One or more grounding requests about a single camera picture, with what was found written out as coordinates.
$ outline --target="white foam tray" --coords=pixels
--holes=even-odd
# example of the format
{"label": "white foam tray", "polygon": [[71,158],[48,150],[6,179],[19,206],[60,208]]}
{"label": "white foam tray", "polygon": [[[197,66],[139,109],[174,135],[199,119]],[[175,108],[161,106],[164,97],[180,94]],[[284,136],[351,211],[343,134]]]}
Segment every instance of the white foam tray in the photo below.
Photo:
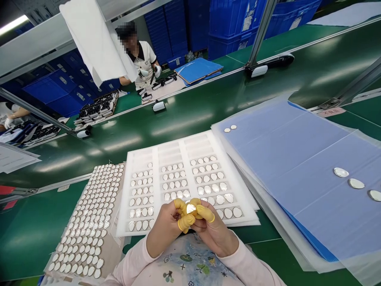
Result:
{"label": "white foam tray", "polygon": [[[212,156],[216,158],[215,161],[210,160]],[[197,162],[198,159],[203,158],[208,158],[209,162],[205,162],[206,159],[202,163]],[[193,160],[197,162],[194,166],[191,164]],[[204,172],[199,170],[200,167],[206,168],[207,165],[211,166],[212,164],[217,164],[218,168],[216,170],[212,168],[210,171],[205,170]],[[195,168],[199,170],[197,174],[193,173]],[[217,177],[216,180],[213,180],[212,174],[218,172],[222,172],[224,177]],[[173,179],[168,178],[165,180],[163,176],[172,177],[170,174],[173,174]],[[204,176],[208,176],[210,181],[205,182]],[[198,183],[197,177],[201,177],[202,182]],[[218,192],[212,190],[209,194],[198,193],[198,187],[210,186],[212,188],[212,184],[219,186],[220,183],[227,185],[226,191],[220,189]],[[168,184],[167,190],[163,187],[164,184]],[[225,198],[225,195],[230,193],[233,195],[233,202],[230,203],[225,199],[224,203],[219,205],[216,201],[214,204],[215,209],[224,211],[225,209],[233,210],[238,207],[242,211],[242,216],[235,217],[233,215],[228,219],[224,215],[223,221],[225,224],[229,226],[260,224],[255,213],[255,210],[259,209],[256,201],[210,130],[153,147],[128,152],[116,236],[147,234],[154,224],[161,205],[171,202],[175,198],[174,193],[176,197],[180,196],[184,201],[194,197],[209,200],[212,197],[216,201],[218,195]],[[172,198],[166,201],[166,194],[172,195]],[[136,199],[141,199],[139,205],[137,205]],[[154,209],[152,215],[147,214],[144,216],[141,214],[139,217],[136,217],[136,215],[130,217],[131,210],[143,210],[150,207]],[[137,230],[136,226],[132,231],[129,230],[130,222],[134,222],[136,225],[136,223],[140,224],[145,220],[151,222],[146,230],[143,230],[143,227]]]}

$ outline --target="white paper sheet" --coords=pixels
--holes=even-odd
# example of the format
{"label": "white paper sheet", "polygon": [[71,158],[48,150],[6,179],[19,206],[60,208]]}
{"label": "white paper sheet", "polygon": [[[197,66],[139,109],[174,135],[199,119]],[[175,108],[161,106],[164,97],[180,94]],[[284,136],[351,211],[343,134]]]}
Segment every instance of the white paper sheet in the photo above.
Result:
{"label": "white paper sheet", "polygon": [[308,24],[351,27],[378,15],[381,15],[381,2],[357,3]]}

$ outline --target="pink sleeve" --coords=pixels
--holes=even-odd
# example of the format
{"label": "pink sleeve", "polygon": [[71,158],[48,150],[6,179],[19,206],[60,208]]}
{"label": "pink sleeve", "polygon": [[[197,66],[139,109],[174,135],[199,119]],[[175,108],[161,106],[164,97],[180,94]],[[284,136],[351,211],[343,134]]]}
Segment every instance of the pink sleeve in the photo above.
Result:
{"label": "pink sleeve", "polygon": [[274,270],[259,260],[238,238],[239,247],[230,256],[219,259],[231,269],[246,286],[286,286]]}
{"label": "pink sleeve", "polygon": [[147,236],[132,247],[126,257],[108,275],[102,286],[130,286],[140,272],[156,258],[150,257],[146,246]]}

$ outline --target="fluorescent light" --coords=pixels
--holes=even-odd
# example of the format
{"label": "fluorescent light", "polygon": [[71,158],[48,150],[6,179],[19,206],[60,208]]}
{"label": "fluorescent light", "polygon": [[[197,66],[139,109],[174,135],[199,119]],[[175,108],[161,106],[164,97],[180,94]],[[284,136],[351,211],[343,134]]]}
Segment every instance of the fluorescent light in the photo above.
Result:
{"label": "fluorescent light", "polygon": [[4,27],[0,28],[0,36],[2,34],[5,34],[6,32],[9,32],[10,30],[14,29],[18,25],[28,21],[27,16],[21,16],[20,18],[17,18],[16,20],[10,22],[9,24],[5,25]]}

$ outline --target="hand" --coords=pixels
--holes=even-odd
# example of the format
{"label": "hand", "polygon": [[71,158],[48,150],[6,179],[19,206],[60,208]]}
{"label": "hand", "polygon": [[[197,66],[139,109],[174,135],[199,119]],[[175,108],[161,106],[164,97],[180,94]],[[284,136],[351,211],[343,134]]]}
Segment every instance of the hand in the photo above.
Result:
{"label": "hand", "polygon": [[197,213],[203,218],[196,219],[190,227],[196,231],[203,242],[218,257],[226,257],[235,253],[239,246],[238,238],[223,223],[215,208],[208,202],[200,200]]}
{"label": "hand", "polygon": [[162,72],[161,66],[155,65],[155,77],[158,78]]}
{"label": "hand", "polygon": [[180,218],[180,199],[162,205],[154,227],[147,237],[147,250],[152,258],[159,256],[176,240],[182,231],[195,222],[193,215]]}
{"label": "hand", "polygon": [[13,119],[13,118],[10,118],[10,117],[8,116],[7,119],[5,120],[4,127],[5,127],[6,129],[10,129],[11,127],[14,126],[13,121],[14,121],[14,119]]}

